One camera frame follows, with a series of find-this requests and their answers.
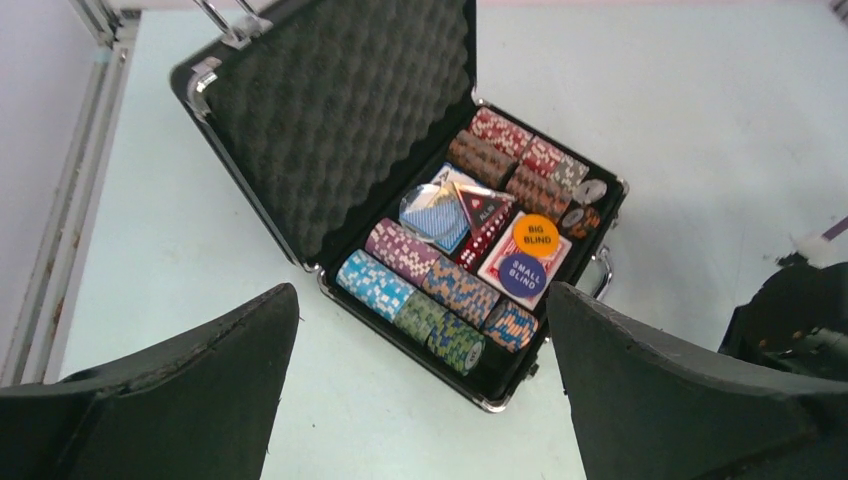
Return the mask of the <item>orange big blind button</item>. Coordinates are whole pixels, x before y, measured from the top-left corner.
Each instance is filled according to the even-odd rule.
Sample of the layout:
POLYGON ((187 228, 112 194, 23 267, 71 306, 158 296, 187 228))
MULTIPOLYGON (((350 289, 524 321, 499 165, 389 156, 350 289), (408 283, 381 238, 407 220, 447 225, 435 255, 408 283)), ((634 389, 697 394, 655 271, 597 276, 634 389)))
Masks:
POLYGON ((523 253, 545 258, 553 255, 559 247, 559 233, 553 221, 540 214, 524 214, 512 227, 512 238, 523 253))

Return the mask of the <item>blue small blind button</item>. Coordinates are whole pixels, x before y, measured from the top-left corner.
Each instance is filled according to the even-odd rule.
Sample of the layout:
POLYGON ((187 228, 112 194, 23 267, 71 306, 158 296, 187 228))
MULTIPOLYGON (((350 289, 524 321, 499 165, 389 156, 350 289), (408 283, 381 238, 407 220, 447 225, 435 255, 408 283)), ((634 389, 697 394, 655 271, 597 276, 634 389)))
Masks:
POLYGON ((547 272, 542 263, 525 253, 504 257, 498 266, 498 278, 506 292, 517 298, 535 297, 548 285, 547 272))

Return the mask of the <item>all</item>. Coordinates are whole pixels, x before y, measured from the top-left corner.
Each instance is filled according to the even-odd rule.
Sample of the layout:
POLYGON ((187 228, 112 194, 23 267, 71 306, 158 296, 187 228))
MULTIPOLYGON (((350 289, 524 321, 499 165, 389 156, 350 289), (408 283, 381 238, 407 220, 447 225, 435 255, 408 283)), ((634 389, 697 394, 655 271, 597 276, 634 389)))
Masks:
POLYGON ((508 193, 474 185, 454 183, 454 190, 472 233, 481 231, 515 201, 508 193))

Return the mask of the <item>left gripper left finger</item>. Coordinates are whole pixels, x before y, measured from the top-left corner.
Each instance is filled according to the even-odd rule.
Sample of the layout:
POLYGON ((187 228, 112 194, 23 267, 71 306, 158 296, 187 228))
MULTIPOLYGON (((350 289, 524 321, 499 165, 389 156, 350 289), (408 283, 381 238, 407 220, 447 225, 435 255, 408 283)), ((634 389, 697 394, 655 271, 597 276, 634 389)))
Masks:
POLYGON ((160 343, 1 391, 5 479, 257 479, 299 325, 283 283, 160 343))

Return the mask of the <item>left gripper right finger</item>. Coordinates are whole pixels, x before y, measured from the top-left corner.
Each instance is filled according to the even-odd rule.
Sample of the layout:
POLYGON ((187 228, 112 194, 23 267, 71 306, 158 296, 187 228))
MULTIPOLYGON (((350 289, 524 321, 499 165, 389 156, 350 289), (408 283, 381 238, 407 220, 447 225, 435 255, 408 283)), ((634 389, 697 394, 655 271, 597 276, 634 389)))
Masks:
POLYGON ((590 479, 843 479, 847 386, 725 356, 565 284, 547 312, 590 479))

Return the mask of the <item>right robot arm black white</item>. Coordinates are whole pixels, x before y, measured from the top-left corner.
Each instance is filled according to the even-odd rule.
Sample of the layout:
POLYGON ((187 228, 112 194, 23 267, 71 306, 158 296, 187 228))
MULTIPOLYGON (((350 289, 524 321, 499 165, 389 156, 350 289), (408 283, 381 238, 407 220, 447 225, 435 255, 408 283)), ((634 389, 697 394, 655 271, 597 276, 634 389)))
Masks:
POLYGON ((736 307, 718 352, 755 365, 847 379, 847 264, 777 271, 736 307))

